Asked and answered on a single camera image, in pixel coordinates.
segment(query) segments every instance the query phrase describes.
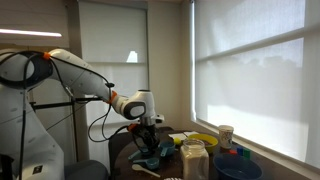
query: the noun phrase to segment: blue bowl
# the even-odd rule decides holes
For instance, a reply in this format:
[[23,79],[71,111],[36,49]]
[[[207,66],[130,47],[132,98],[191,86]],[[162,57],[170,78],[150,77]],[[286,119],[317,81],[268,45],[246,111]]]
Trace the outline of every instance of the blue bowl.
[[262,178],[261,168],[243,156],[235,154],[217,154],[213,164],[223,180],[258,180]]

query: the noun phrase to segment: white window shade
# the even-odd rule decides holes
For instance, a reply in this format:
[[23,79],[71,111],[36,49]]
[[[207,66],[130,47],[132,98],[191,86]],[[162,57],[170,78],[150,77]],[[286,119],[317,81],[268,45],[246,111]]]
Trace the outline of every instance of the white window shade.
[[319,1],[195,1],[195,112],[320,168]]
[[[146,10],[79,2],[83,59],[114,83],[123,96],[148,89]],[[88,126],[108,110],[108,104],[86,105]],[[130,123],[111,112],[106,123]]]
[[82,53],[87,62],[147,62],[147,44],[138,43],[147,42],[145,10],[81,2],[80,12]]

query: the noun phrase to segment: glass jar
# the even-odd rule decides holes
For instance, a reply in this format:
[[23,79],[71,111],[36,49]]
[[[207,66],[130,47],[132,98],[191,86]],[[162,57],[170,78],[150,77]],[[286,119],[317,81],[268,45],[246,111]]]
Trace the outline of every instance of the glass jar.
[[186,139],[180,149],[184,180],[209,179],[209,155],[204,142]]

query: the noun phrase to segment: white container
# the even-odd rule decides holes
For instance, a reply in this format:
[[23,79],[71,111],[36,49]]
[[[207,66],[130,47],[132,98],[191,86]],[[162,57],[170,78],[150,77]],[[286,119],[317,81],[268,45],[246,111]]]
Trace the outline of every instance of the white container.
[[202,141],[186,139],[180,149],[183,180],[208,180],[209,155]]
[[231,149],[233,127],[228,125],[220,125],[218,129],[219,129],[220,146],[224,149]]

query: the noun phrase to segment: yellow bowl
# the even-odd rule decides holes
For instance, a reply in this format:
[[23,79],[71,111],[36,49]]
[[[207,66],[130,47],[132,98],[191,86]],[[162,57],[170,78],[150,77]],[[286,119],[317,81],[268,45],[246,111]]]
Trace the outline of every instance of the yellow bowl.
[[208,134],[191,134],[188,136],[188,138],[199,139],[199,140],[207,141],[208,143],[210,143],[209,145],[205,143],[205,148],[209,154],[213,153],[214,147],[218,144],[218,140],[215,137],[210,136]]

